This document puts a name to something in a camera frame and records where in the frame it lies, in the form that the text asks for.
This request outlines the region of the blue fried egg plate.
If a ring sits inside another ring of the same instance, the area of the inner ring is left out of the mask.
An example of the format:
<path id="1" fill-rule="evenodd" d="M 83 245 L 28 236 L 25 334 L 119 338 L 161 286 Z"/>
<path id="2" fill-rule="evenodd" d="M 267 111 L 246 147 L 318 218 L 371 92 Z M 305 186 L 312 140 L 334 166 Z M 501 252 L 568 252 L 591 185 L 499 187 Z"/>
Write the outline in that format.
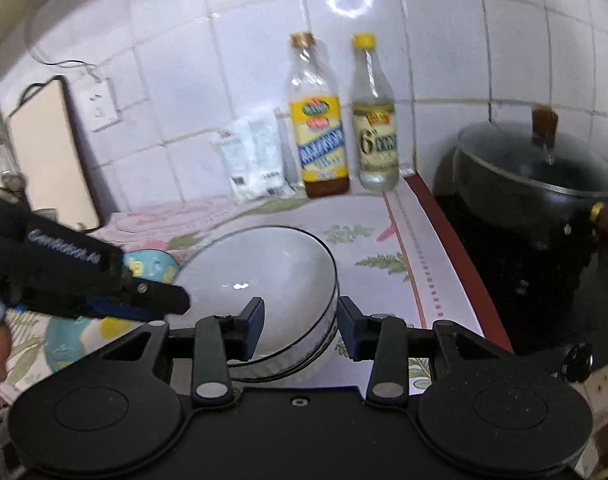
<path id="1" fill-rule="evenodd" d="M 135 278 L 170 284 L 180 265 L 168 252 L 144 248 L 126 252 L 124 263 Z M 139 326 L 119 318 L 50 318 L 44 349 L 50 370 L 57 372 Z"/>

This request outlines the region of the white bowl black rim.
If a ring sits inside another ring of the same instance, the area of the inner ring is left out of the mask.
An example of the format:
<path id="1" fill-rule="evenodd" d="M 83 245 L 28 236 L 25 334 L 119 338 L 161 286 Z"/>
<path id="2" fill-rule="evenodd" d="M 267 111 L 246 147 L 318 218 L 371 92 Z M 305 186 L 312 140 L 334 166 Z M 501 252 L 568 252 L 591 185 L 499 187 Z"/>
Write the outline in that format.
<path id="1" fill-rule="evenodd" d="M 338 267 L 317 236 L 290 226 L 254 226 L 200 249 L 178 272 L 190 309 L 168 318 L 173 330 L 209 315 L 237 315 L 253 297 L 265 303 L 260 340 L 248 362 L 229 362 L 242 384 L 301 373 L 336 339 Z"/>

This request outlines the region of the hanging metal ladles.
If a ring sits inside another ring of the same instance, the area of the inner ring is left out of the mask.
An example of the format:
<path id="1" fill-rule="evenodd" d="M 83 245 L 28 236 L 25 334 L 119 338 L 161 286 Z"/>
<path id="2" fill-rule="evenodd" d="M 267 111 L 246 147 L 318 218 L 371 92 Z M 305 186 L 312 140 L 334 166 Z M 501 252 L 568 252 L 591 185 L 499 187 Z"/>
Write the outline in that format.
<path id="1" fill-rule="evenodd" d="M 13 146 L 5 119 L 0 109 L 0 182 L 11 193 L 22 194 L 26 188 L 26 179 L 16 161 Z"/>

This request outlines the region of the white cutting board dark rim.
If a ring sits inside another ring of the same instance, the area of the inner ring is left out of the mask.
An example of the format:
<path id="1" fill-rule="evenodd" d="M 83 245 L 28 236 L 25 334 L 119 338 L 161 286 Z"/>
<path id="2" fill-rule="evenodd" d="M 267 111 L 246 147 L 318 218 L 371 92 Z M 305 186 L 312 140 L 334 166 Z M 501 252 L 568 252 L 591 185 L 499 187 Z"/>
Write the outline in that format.
<path id="1" fill-rule="evenodd" d="M 58 75 L 26 87 L 7 125 L 31 208 L 52 210 L 73 230 L 102 228 L 106 215 L 89 177 L 66 79 Z"/>

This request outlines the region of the white salt bag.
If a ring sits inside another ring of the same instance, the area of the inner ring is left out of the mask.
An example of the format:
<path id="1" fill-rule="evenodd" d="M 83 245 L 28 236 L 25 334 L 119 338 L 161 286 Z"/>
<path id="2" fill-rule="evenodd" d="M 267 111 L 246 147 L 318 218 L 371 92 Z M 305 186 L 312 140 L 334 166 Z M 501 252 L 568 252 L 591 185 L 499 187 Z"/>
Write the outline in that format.
<path id="1" fill-rule="evenodd" d="M 295 194 L 284 173 L 278 120 L 273 110 L 261 108 L 211 134 L 234 199 L 242 204 Z"/>

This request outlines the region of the black pot with glass lid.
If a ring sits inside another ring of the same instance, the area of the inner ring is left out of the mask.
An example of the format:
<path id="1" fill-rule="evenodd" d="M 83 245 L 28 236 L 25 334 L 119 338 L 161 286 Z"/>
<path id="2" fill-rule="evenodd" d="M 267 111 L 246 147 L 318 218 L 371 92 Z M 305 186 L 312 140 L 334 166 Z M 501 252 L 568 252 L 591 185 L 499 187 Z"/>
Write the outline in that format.
<path id="1" fill-rule="evenodd" d="M 590 224 L 608 234 L 608 162 L 558 131 L 558 114 L 529 122 L 479 122 L 458 133 L 457 192 L 477 214 L 505 226 Z"/>

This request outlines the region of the clear vinegar bottle yellow cap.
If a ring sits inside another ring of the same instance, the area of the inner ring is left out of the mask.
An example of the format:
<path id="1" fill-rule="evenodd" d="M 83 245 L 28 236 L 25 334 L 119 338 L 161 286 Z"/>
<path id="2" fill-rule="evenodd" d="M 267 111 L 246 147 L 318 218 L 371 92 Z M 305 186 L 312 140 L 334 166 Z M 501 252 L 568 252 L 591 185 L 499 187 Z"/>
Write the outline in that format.
<path id="1" fill-rule="evenodd" d="M 400 178 L 395 98 L 383 73 L 372 32 L 353 37 L 352 124 L 360 183 L 374 193 L 392 191 Z"/>

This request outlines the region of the yellow label oil bottle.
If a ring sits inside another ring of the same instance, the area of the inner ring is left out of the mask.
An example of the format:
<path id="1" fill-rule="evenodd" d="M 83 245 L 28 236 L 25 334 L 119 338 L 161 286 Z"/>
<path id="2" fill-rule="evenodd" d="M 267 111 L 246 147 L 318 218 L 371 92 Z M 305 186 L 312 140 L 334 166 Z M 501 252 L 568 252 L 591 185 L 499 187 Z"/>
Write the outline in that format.
<path id="1" fill-rule="evenodd" d="M 318 62 L 311 32 L 294 32 L 290 45 L 288 103 L 306 195 L 345 194 L 350 173 L 338 92 Z"/>

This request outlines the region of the white wall power socket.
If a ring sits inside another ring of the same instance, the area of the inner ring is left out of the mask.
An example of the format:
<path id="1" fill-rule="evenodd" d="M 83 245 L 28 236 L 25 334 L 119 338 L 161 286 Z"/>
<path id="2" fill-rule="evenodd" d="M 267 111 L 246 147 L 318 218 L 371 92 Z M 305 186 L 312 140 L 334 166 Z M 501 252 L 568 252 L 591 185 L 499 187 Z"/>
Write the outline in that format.
<path id="1" fill-rule="evenodd" d="M 77 93 L 78 114 L 87 132 L 97 132 L 122 120 L 110 79 L 88 84 Z"/>

